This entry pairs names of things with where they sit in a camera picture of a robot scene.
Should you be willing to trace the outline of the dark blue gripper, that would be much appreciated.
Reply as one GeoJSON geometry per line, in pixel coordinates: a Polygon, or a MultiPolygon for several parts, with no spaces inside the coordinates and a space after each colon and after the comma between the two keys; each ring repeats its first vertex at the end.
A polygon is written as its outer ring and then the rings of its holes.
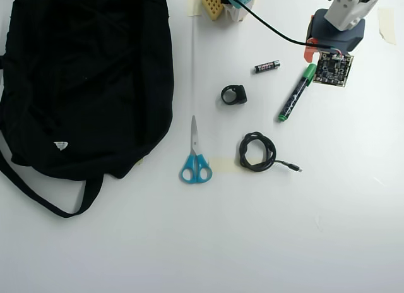
{"type": "Polygon", "coordinates": [[[339,31],[325,19],[326,12],[327,9],[317,10],[308,26],[306,43],[309,45],[304,50],[304,59],[307,63],[311,63],[313,55],[318,52],[318,48],[313,45],[327,45],[347,54],[352,52],[364,38],[364,19],[361,19],[351,30],[339,31]]]}

